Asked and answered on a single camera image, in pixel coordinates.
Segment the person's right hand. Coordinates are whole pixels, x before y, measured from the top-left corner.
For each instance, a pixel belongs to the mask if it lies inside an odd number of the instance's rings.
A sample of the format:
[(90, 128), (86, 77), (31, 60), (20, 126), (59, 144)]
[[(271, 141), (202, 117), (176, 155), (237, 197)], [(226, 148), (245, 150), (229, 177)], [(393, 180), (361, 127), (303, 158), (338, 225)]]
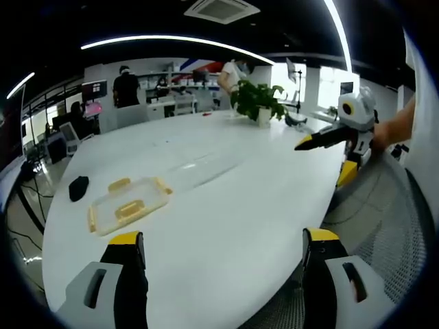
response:
[(375, 124), (371, 147), (374, 152), (385, 151), (391, 145), (391, 128), (387, 122)]

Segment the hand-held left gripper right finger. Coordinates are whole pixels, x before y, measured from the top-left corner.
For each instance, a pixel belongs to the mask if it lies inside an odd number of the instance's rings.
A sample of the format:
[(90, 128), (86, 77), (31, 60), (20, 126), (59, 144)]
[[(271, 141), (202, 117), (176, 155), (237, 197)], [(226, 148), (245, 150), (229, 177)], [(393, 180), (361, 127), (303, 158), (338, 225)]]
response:
[(303, 327), (378, 328), (395, 308), (384, 279), (332, 231), (305, 228), (302, 238)]

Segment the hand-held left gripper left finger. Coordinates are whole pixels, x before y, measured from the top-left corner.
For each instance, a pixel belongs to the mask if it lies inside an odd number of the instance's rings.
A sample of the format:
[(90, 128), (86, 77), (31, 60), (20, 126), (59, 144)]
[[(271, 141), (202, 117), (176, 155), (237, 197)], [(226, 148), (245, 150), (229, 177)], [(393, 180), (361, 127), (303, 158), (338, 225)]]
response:
[(145, 269), (143, 233), (113, 237), (67, 285), (57, 318), (67, 328), (147, 328)]

